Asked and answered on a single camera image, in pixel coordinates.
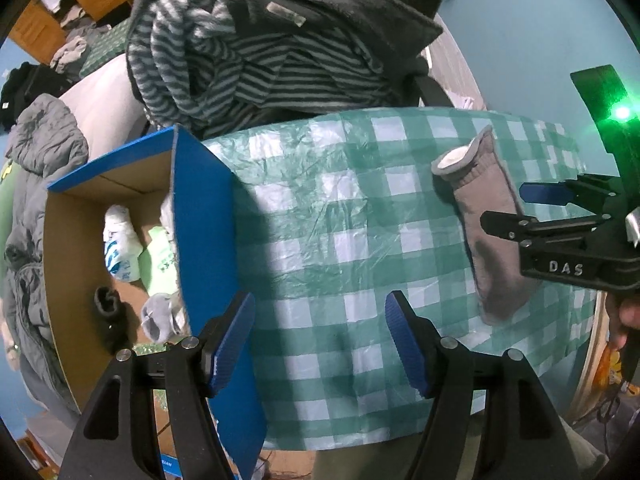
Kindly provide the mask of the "person right hand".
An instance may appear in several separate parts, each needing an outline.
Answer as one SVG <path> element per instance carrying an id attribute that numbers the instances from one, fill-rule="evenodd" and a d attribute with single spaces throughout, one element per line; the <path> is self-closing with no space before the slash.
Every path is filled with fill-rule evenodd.
<path id="1" fill-rule="evenodd" d="M 605 310 L 608 314 L 608 345 L 612 350 L 624 348 L 631 330 L 640 328 L 640 298 L 606 294 Z"/>

